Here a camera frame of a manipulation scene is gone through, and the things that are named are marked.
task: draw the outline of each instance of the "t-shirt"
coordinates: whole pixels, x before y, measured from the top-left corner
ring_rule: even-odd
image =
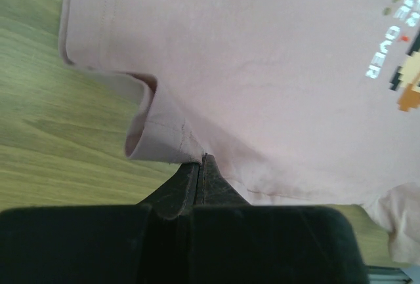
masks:
[[[420,0],[63,0],[60,53],[139,103],[129,158],[209,153],[252,204],[404,214],[393,257],[420,264],[419,21]]]

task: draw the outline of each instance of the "wood grain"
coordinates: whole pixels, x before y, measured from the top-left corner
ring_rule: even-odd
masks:
[[[58,57],[61,0],[0,0],[0,210],[135,203],[176,165],[124,158],[135,107]],[[396,266],[387,235],[358,207],[352,222],[367,264]]]

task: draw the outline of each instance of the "t-shirt sleeve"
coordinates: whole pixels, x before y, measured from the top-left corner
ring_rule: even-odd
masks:
[[[403,184],[363,205],[371,219],[389,234],[393,261],[420,265],[420,185]]]

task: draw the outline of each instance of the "seam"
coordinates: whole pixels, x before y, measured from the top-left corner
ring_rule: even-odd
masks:
[[[182,132],[182,130],[179,130],[179,129],[175,129],[175,128],[168,127],[167,125],[164,125],[163,123],[159,123],[159,122],[155,122],[155,121],[148,121],[148,120],[146,120],[146,121],[144,122],[144,124],[146,124],[146,123],[150,123],[150,124],[153,124],[153,125],[159,125],[159,126],[161,126],[161,127],[165,127],[165,128],[166,128],[166,129],[168,129],[168,130],[172,130],[172,131],[176,131],[176,132]]]
[[[175,158],[173,159],[173,162],[175,162],[175,161],[177,161],[177,160],[178,160],[179,155],[180,155],[181,150],[182,150],[182,145],[184,144],[184,139],[185,139],[185,135],[184,135],[184,133],[185,133],[185,131],[184,131],[184,128],[185,128],[185,123],[186,123],[186,121],[184,120],[184,123],[182,124],[182,127],[181,127],[181,135],[182,135],[182,138],[181,138],[181,143],[179,144],[178,152],[177,152],[177,154],[175,155]]]
[[[102,18],[100,19],[100,25],[99,25],[99,40],[98,40],[98,65],[99,65],[99,68],[102,67],[100,48],[102,46],[102,34],[104,33],[105,14],[106,14],[106,9],[107,8],[108,8],[108,0],[104,0],[104,6],[102,8]]]
[[[112,38],[112,34],[113,34],[113,28],[115,26],[115,20],[116,20],[116,15],[117,15],[117,6],[119,4],[119,0],[115,0],[114,3],[114,8],[112,10],[112,17],[111,17],[111,23],[110,23],[110,37],[108,38],[108,44],[106,46],[106,59],[109,60],[110,59],[110,54],[111,54],[111,49],[110,49],[110,43],[111,43],[111,38]]]

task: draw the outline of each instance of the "pixel art graphic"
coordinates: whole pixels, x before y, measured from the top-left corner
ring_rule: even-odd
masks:
[[[420,106],[420,33],[417,34],[407,52],[406,60],[396,70],[390,83],[390,89],[393,91],[404,89],[398,100],[400,110],[408,112]]]

